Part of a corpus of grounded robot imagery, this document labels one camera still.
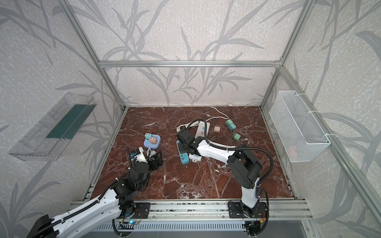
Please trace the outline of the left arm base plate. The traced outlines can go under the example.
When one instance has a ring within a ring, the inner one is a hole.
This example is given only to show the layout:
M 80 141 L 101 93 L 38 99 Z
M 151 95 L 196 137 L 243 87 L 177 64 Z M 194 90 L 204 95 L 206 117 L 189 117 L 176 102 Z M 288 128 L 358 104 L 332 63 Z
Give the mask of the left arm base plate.
M 137 202 L 128 207 L 122 214 L 126 219 L 147 219 L 151 203 Z

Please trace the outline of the blue square power socket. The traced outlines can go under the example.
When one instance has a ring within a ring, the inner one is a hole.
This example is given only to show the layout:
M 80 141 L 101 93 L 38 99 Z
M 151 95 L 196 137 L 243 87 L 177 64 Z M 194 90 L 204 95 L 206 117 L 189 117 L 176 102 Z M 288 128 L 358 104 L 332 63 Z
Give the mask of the blue square power socket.
M 145 140 L 143 145 L 145 148 L 154 150 L 159 147 L 161 142 L 161 137 L 159 135 L 146 133 L 144 136 Z

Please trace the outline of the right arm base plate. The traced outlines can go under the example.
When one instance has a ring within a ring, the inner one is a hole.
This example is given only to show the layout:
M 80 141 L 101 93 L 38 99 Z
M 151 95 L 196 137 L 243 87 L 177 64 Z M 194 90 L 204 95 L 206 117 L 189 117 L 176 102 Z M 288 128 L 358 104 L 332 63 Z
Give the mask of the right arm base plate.
M 229 218 L 265 218 L 268 205 L 265 202 L 258 202 L 254 208 L 249 208 L 242 202 L 228 201 Z

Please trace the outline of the long white power strip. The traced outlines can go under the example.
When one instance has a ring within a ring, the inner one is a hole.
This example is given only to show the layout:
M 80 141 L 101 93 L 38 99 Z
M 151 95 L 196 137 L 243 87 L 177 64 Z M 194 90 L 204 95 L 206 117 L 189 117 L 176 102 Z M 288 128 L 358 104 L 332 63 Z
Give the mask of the long white power strip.
M 198 138 L 200 136 L 204 137 L 205 135 L 204 130 L 205 130 L 205 123 L 200 121 L 196 130 L 195 138 Z M 202 157 L 196 154 L 189 154 L 189 159 L 193 162 L 200 162 L 202 160 Z

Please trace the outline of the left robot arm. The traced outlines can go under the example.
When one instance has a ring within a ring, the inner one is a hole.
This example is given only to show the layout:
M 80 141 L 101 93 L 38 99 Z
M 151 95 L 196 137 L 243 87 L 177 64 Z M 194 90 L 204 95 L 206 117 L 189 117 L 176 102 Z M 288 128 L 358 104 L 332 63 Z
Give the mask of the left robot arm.
M 29 238 L 80 238 L 99 225 L 116 219 L 148 217 L 150 203 L 135 203 L 134 196 L 144 191 L 152 171 L 163 165 L 162 153 L 146 158 L 143 153 L 128 155 L 129 171 L 110 184 L 99 196 L 64 213 L 50 218 L 40 217 L 27 235 Z

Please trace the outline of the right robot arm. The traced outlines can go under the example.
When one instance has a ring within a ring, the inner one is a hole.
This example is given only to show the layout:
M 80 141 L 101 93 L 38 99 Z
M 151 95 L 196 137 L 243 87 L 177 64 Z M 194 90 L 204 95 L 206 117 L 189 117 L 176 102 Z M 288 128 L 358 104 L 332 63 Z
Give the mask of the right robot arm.
M 204 135 L 195 137 L 188 132 L 188 129 L 196 123 L 204 123 Z M 176 135 L 178 139 L 179 152 L 182 154 L 192 154 L 200 157 L 209 157 L 228 165 L 230 171 L 242 189 L 241 208 L 246 217 L 252 218 L 259 211 L 261 193 L 259 188 L 272 173 L 274 159 L 266 150 L 247 147 L 243 144 L 239 146 L 226 146 L 212 142 L 207 137 L 207 123 L 203 119 L 180 126 Z M 261 175 L 263 165 L 253 150 L 264 153 L 270 161 L 268 171 Z

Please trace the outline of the teal USB power strip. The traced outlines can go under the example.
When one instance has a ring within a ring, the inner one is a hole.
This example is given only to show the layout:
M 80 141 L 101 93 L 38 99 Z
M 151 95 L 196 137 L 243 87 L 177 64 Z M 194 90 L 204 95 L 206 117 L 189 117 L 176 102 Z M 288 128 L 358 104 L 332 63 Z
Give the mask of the teal USB power strip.
M 177 141 L 176 143 L 181 163 L 183 165 L 189 163 L 189 154 L 186 152 L 183 143 L 181 143 L 180 141 Z

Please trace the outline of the pink cube plug front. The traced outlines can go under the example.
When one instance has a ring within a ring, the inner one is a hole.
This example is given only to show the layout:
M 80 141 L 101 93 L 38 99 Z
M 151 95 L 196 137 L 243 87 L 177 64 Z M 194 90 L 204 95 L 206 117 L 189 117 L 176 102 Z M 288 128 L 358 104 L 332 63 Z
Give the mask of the pink cube plug front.
M 152 137 L 149 139 L 149 142 L 150 142 L 151 144 L 157 144 L 157 138 L 152 136 Z

